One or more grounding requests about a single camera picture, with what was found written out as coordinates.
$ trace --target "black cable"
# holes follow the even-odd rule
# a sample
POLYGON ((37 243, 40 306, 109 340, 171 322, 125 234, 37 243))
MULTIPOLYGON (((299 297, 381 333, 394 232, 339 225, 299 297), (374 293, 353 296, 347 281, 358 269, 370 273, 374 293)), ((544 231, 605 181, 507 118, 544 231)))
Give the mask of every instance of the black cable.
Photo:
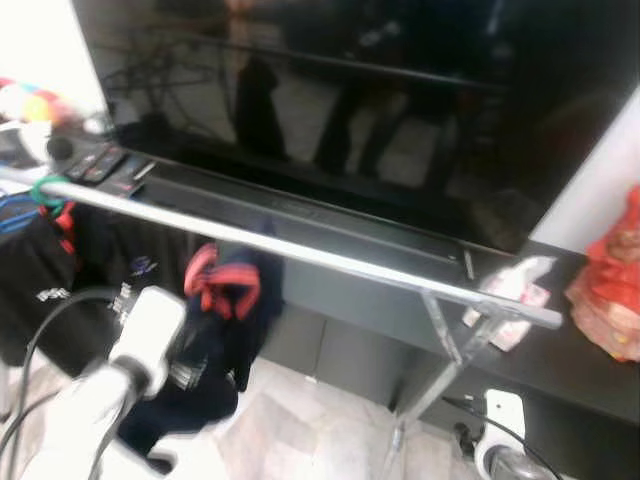
POLYGON ((464 400, 457 400, 455 398, 449 398, 449 397, 442 397, 442 400, 444 400, 446 403, 448 403, 449 405, 458 408, 460 410, 462 410, 463 412, 468 413, 469 415, 476 417, 479 420, 482 420, 483 422, 487 422, 490 423, 491 425, 498 427, 500 430, 502 430, 503 432, 511 435, 513 438, 515 438, 518 442, 520 442, 522 444, 522 446, 524 447, 524 449, 526 450, 526 452, 531 455, 538 463, 540 463, 542 466, 544 466, 547 470, 549 470, 549 472, 551 472, 551 474, 556 477, 557 480, 564 480, 560 474, 558 472, 556 472, 554 470, 554 468, 549 465, 549 463, 542 458, 542 456, 536 452, 533 447, 531 447, 524 438, 522 438, 520 435, 518 435, 516 432, 514 432, 513 430, 511 430, 510 428, 505 427, 504 425, 502 425, 499 422, 496 422, 495 420, 492 420, 491 418, 487 417, 486 415, 483 415, 482 413, 478 412, 477 410, 475 410, 472 407, 469 407, 464 400))
MULTIPOLYGON (((25 409, 25 403, 27 400, 27 391, 29 389, 29 370, 31 369, 31 360, 33 359, 33 355, 35 354, 36 347, 38 345, 38 341, 40 337, 44 334, 45 329, 49 326, 51 322, 53 322, 58 315, 60 315, 64 310, 69 308, 72 305, 75 305, 79 302, 84 302, 87 300, 102 300, 105 302, 112 302, 115 300, 118 295, 118 291, 112 288, 89 288, 87 290, 83 290, 74 294, 73 296, 64 299, 60 302, 56 307, 47 315, 44 319, 36 333, 33 335, 33 338, 27 345, 27 353, 24 357, 24 363, 22 366, 22 378, 20 381, 20 390, 18 393, 18 408, 16 410, 16 419, 14 423, 22 416, 25 409)), ((11 449, 11 457, 9 459, 9 469, 7 470, 7 479, 13 480, 13 474, 16 466, 16 459, 18 457, 18 447, 20 444, 20 431, 21 431, 21 423, 17 422, 15 430, 15 440, 13 442, 13 446, 11 449)))
POLYGON ((55 392, 52 392, 52 393, 49 393, 47 395, 44 395, 43 397, 40 397, 38 400, 33 402, 27 408, 25 408, 25 410, 22 413, 22 415, 17 416, 13 420, 13 422, 11 422, 11 424, 9 425, 7 430, 4 432, 4 434, 2 436, 2 440, 0 440, 0 459, 2 459, 2 454, 4 453, 4 450, 6 449, 7 444, 9 443, 9 440, 11 439, 11 436, 13 435, 13 432, 16 431, 18 426, 22 425, 22 422, 24 422, 24 420, 31 414, 31 412, 33 412, 36 408, 38 408, 38 407, 44 405, 45 403, 47 403, 53 397, 58 395, 58 393, 60 393, 60 390, 56 390, 55 392))

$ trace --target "metal stand leg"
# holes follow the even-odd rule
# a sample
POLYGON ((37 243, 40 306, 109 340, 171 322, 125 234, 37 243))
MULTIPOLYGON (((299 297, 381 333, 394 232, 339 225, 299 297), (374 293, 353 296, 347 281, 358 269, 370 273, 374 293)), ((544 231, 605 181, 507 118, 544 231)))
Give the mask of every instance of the metal stand leg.
POLYGON ((0 360, 0 423, 6 421, 10 414, 9 367, 0 360))
POLYGON ((412 422, 417 421, 427 408, 444 393, 456 377, 495 336, 504 322, 507 321, 506 315, 501 315, 500 312, 494 312, 491 316, 481 317, 473 336, 458 350, 442 315, 438 301, 429 292, 424 292, 422 296, 438 337, 451 360, 440 371, 435 380, 424 385, 402 411, 396 412, 396 426, 380 476, 383 480, 389 478, 397 454, 404 447, 404 434, 407 427, 412 422))

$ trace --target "red plastic bag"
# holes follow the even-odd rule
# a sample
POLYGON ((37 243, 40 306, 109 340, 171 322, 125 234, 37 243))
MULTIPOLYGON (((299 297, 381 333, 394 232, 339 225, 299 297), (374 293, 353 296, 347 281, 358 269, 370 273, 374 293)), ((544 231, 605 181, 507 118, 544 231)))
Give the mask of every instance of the red plastic bag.
POLYGON ((629 193, 622 218, 587 255, 591 291, 640 314, 640 185, 629 193))
POLYGON ((587 250, 589 264, 567 296, 576 326, 618 361, 640 361, 640 185, 627 210, 587 250))

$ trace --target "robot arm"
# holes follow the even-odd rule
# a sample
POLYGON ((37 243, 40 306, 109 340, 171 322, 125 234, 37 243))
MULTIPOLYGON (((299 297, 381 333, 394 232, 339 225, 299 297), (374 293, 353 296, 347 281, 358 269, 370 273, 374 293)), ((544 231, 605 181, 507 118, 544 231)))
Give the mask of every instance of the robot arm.
POLYGON ((166 354, 184 323, 181 300, 157 288, 140 293, 109 361, 72 382, 53 401, 40 450, 22 480, 87 480, 120 421, 167 377, 166 354))
POLYGON ((483 480, 554 480, 560 478, 526 452, 522 399, 515 393, 489 389, 484 395, 486 419, 482 438, 474 448, 474 463, 483 480))

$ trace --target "television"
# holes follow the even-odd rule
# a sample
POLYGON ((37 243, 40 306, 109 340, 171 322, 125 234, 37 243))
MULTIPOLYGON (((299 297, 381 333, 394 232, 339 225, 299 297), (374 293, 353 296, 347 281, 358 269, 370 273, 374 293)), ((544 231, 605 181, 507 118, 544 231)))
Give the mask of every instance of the television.
POLYGON ((123 146, 517 251, 638 83, 636 0, 74 0, 123 146))

